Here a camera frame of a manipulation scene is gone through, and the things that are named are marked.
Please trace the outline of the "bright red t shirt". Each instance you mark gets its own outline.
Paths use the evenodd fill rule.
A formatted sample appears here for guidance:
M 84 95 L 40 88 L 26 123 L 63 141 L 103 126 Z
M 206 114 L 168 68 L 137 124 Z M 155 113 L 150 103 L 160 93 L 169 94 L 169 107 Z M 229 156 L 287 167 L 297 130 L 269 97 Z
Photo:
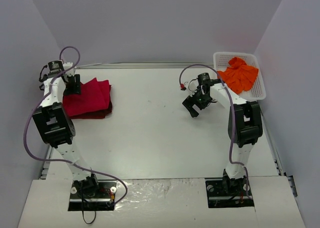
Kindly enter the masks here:
M 87 112 L 107 109 L 111 102 L 111 85 L 108 80 L 98 81 L 96 78 L 81 85 L 81 94 L 63 97 L 63 107 L 71 118 Z

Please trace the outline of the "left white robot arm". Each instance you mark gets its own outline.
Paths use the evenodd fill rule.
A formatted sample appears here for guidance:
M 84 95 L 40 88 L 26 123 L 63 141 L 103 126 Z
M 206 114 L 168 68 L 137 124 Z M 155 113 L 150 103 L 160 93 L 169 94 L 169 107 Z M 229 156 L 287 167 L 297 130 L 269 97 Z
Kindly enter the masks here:
M 32 115 L 33 121 L 44 143 L 55 148 L 72 174 L 72 189 L 89 198 L 97 196 L 101 185 L 80 154 L 75 142 L 76 130 L 63 107 L 63 98 L 80 95 L 80 75 L 75 74 L 73 63 L 61 59 L 50 61 L 49 73 L 41 79 L 44 93 L 50 93 Z

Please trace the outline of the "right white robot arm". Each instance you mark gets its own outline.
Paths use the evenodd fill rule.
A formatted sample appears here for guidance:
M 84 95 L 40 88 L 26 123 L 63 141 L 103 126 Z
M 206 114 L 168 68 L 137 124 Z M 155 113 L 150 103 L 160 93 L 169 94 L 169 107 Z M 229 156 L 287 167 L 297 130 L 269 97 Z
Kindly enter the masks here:
M 204 110 L 212 103 L 220 103 L 229 110 L 227 133 L 230 148 L 221 187 L 226 194 L 234 194 L 247 182 L 247 163 L 251 150 L 263 135 L 259 104 L 241 98 L 220 79 L 211 79 L 208 73 L 181 83 L 180 89 L 189 94 L 182 105 L 193 118 L 199 115 L 195 107 Z

